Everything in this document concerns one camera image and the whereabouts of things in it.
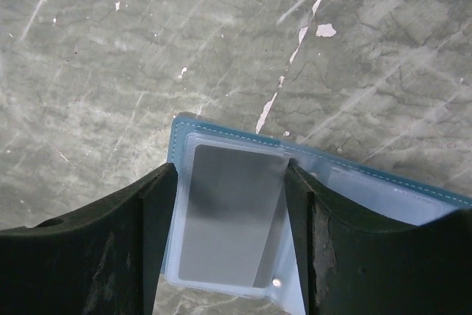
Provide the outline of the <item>blue card holder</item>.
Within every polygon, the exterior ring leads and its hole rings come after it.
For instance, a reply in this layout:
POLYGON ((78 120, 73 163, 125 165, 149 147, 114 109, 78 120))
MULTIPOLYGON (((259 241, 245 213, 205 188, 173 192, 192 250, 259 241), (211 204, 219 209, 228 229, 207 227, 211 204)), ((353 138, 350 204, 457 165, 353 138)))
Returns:
POLYGON ((173 120, 167 155, 168 161, 176 166, 178 186, 167 242, 165 277, 174 285, 239 297, 266 299, 290 314, 307 313, 302 298, 294 239, 285 198, 285 174, 281 189, 285 203, 285 220, 271 282, 267 287, 199 283, 179 278, 178 268, 184 239, 190 180, 195 149, 199 145, 286 156, 288 166, 298 165, 330 190, 369 210, 415 226, 427 224, 457 210, 471 211, 469 198, 447 190, 375 170, 303 145, 222 127, 196 115, 178 115, 173 120))

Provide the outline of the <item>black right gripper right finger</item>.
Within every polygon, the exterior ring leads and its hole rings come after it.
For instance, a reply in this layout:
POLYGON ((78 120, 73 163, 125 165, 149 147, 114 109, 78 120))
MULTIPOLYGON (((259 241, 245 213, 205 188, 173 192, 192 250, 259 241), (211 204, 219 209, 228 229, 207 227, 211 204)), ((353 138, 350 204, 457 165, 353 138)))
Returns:
POLYGON ((471 211, 421 226, 325 187, 295 164, 285 198, 307 314, 469 314, 471 211))

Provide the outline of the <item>silver card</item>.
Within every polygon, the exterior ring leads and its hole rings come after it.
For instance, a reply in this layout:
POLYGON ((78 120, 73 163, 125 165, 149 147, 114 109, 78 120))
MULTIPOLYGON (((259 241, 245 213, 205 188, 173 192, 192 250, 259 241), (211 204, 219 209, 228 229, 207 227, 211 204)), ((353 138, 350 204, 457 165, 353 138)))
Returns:
POLYGON ((188 194, 178 276, 265 288, 285 220, 288 157, 199 145, 188 194))

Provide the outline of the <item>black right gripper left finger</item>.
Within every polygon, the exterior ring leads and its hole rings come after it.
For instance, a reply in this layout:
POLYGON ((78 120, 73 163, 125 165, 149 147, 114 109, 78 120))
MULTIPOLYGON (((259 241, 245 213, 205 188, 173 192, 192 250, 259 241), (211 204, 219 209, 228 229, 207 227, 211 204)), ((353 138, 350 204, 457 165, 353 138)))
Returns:
POLYGON ((178 174, 140 180, 32 228, 1 232, 3 314, 151 314, 178 174))

